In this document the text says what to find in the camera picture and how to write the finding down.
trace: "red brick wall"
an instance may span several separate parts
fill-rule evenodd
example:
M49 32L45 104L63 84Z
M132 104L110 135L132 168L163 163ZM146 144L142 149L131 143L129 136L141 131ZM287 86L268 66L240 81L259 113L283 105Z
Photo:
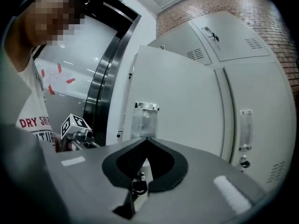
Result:
M299 71L296 47L282 17L270 0L184 0L157 18L157 37L189 20L227 11L251 26L271 47L286 72L299 108Z

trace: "white wall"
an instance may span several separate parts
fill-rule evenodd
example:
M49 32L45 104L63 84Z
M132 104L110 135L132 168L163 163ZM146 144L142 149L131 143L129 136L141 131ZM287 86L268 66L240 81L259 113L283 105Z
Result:
M121 130L120 128L123 124L123 114L127 105L124 104L124 95L127 94L128 74L130 73L130 66L134 55L138 52L140 45L147 45L156 38L155 15L138 0L123 0L123 3L135 10L142 17L128 43L116 78L108 117L107 145L118 142L116 135Z

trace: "white t-shirt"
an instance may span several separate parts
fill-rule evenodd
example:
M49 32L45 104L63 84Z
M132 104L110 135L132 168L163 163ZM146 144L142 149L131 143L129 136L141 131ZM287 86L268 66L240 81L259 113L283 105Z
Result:
M6 60L11 63L6 52L3 53L7 56ZM55 145L55 137L46 109L42 87L38 81L38 74L32 57L30 57L26 69L18 74L32 90L32 93L17 119L16 126L33 133L40 140L46 140Z

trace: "white label sticker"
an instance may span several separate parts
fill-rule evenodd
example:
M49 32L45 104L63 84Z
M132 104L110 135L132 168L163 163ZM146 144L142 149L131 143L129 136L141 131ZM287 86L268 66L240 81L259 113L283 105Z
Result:
M85 161L85 158L80 156L80 157L73 158L73 159L63 160L63 161L61 161L61 163L63 166L66 167L66 166L74 165L74 164L81 163L84 161Z

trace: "man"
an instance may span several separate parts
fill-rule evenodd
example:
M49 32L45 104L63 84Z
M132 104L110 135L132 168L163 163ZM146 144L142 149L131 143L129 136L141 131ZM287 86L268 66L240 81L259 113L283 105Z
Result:
M57 151L60 149L60 136L52 131L43 97L42 79L31 52L36 46L57 40L70 24L78 24L84 17L83 12L82 0L34 0L14 19L1 48L1 56L5 58L1 62L13 66L32 91L16 126L32 132L40 140L49 141Z

